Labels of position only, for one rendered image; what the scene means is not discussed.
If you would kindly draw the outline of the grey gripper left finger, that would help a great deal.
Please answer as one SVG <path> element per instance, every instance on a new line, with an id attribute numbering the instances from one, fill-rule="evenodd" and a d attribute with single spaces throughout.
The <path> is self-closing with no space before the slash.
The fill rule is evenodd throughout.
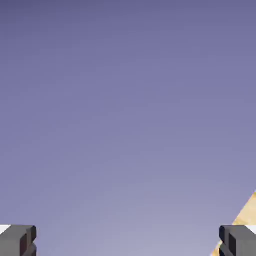
<path id="1" fill-rule="evenodd" d="M 0 224 L 0 256 L 37 256 L 35 225 Z"/>

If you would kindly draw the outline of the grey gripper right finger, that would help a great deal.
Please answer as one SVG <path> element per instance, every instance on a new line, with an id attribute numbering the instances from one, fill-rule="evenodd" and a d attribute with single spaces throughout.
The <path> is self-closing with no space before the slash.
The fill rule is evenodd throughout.
<path id="1" fill-rule="evenodd" d="M 256 256 L 256 225 L 221 225 L 219 256 Z"/>

